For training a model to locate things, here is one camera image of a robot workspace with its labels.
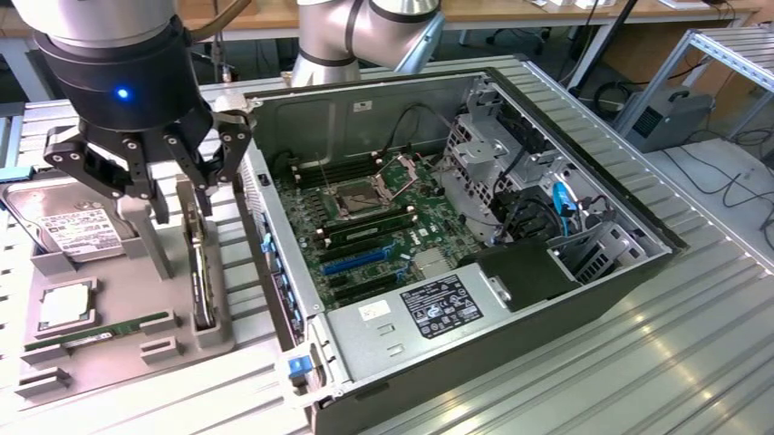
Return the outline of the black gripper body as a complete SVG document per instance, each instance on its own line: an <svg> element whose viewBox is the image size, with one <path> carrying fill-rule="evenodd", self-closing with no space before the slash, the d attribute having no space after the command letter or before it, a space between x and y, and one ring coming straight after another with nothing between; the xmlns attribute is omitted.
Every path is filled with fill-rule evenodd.
<svg viewBox="0 0 774 435"><path fill-rule="evenodd" d="M123 154L127 139L140 142L150 161L174 158L166 137L192 155L214 116L200 96L179 17L147 41L118 48L68 46L34 34L48 67L71 100L84 140Z"/></svg>

